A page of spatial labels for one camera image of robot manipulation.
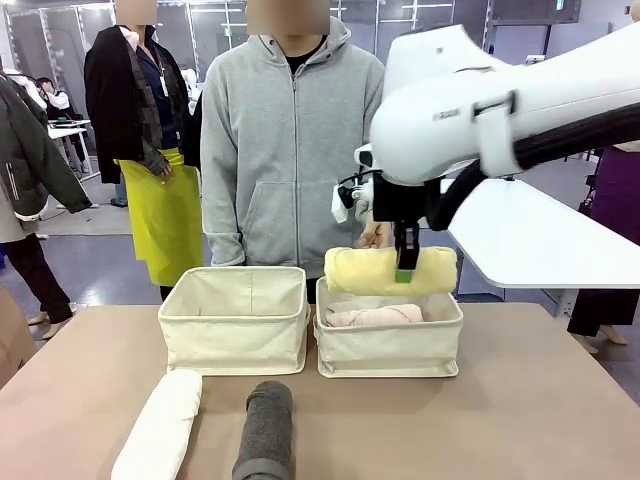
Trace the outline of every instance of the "dark green jacket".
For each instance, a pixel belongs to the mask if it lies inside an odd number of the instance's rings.
[[[0,181],[16,216],[38,218],[49,194],[71,213],[89,208],[91,202],[49,137],[46,115],[20,89],[0,74]]]

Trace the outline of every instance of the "towel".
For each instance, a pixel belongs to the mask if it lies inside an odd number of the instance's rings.
[[[453,291],[458,270],[450,248],[420,249],[411,283],[396,283],[396,250],[332,248],[324,271],[331,292],[353,295],[428,296]]]
[[[232,480],[289,480],[291,410],[291,391],[279,382],[263,382],[249,395]]]
[[[327,314],[331,327],[374,327],[383,325],[406,325],[423,321],[422,311],[417,305],[389,305],[382,308],[365,308],[350,312]]]
[[[202,377],[172,370],[142,408],[111,471],[112,480],[175,480],[198,414]]]

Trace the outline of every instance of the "purple skirt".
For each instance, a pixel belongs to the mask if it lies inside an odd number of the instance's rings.
[[[640,153],[606,148],[596,178],[591,219],[640,245],[639,212]],[[592,337],[600,325],[631,325],[639,297],[639,290],[580,290],[568,331]]]

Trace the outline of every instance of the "yellow rolled towel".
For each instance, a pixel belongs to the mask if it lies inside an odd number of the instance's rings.
[[[360,296],[427,296],[451,292],[457,281],[456,253],[450,248],[421,248],[411,283],[396,283],[396,250],[332,248],[324,273],[331,292]]]

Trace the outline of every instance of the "empty basket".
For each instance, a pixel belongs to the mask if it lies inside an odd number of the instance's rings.
[[[318,370],[338,377],[453,377],[462,329],[462,311],[453,297],[356,297],[332,293],[324,278],[318,280]],[[415,304],[424,322],[407,325],[331,327],[327,307],[333,303],[365,299],[367,308]]]
[[[308,315],[299,268],[211,267],[187,271],[158,319],[168,369],[282,375],[304,368]]]

